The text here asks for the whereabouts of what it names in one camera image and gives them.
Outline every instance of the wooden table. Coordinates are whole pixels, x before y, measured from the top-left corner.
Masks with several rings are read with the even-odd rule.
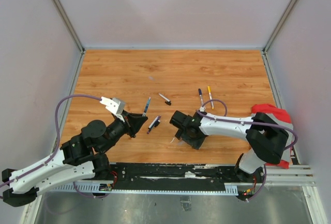
[[[211,50],[89,50],[86,52],[75,94],[117,97],[126,102],[125,110],[142,113],[151,96],[148,121],[135,139],[123,136],[108,152],[112,162],[217,163],[234,164],[250,147],[245,141],[213,136],[199,150],[172,139],[177,129],[169,124],[176,110],[193,115],[200,107],[198,88],[208,100],[210,85],[215,99],[228,105],[228,116],[249,116],[258,103],[274,104],[260,51]],[[168,97],[168,106],[158,95]],[[223,115],[215,103],[207,112]],[[147,134],[157,115],[161,124]],[[113,117],[96,100],[72,100],[61,142],[80,133],[92,120],[107,125]]]

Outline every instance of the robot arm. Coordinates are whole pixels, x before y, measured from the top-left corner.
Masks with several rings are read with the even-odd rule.
[[[273,118],[265,113],[256,113],[253,116],[243,118],[201,113],[209,118],[202,117],[198,113],[190,116],[176,111],[170,120],[170,124],[178,128],[175,136],[197,150],[205,138],[210,135],[223,135],[247,141],[252,149],[239,157],[235,168],[238,178],[242,181],[250,177],[256,169],[265,163],[278,164],[288,139],[292,139],[292,136],[285,130],[247,124],[248,122],[277,124]]]
[[[125,102],[113,98],[101,98],[101,103],[113,114],[115,120],[109,126],[94,120],[81,129],[81,133],[62,144],[55,157],[44,163],[49,156],[21,170],[6,169],[3,182],[14,180],[3,193],[4,202],[11,206],[23,206],[37,196],[63,184],[77,180],[107,178],[110,165],[106,152],[127,134],[132,138],[147,121],[142,114],[128,113]],[[44,164],[32,173],[18,178],[23,173]]]

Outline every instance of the red cloth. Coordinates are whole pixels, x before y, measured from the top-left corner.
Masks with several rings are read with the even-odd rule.
[[[287,122],[287,123],[292,123],[291,122],[291,117],[288,114],[288,112],[286,112],[285,109],[279,109],[277,107],[275,107],[272,104],[256,104],[252,107],[252,114],[256,114],[257,112],[262,112],[262,113],[266,113],[266,114],[274,114],[274,116],[279,119],[282,122]],[[274,166],[271,163],[267,163],[267,166]],[[280,163],[276,166],[279,167],[283,167],[285,169],[289,168],[289,163],[285,160],[281,160]]]

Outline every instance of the yellow marker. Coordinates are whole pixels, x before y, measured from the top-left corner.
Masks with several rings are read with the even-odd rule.
[[[210,86],[207,86],[208,88],[208,93],[209,93],[209,98],[212,100],[212,92],[210,91]],[[212,105],[212,109],[214,109],[214,103],[211,101],[210,104]]]

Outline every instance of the white wall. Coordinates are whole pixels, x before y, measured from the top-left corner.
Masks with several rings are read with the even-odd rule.
[[[261,48],[289,1],[61,0],[93,48]]]
[[[51,0],[0,0],[0,171],[50,152],[54,109],[78,59]],[[22,211],[1,201],[0,223],[18,223]]]
[[[299,0],[269,52],[281,96],[299,134],[300,158],[313,168],[329,221],[330,45],[330,0]]]

